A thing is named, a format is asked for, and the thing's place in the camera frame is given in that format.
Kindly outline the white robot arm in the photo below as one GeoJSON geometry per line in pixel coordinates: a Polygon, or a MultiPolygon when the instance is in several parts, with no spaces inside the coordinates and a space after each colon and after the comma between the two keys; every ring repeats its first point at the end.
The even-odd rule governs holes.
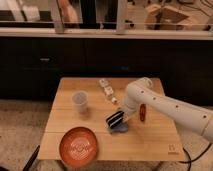
{"type": "Polygon", "coordinates": [[[147,77],[129,83],[121,108],[106,119],[108,127],[113,129],[128,120],[145,104],[213,143],[213,110],[161,95],[152,87],[153,82],[147,77]]]}

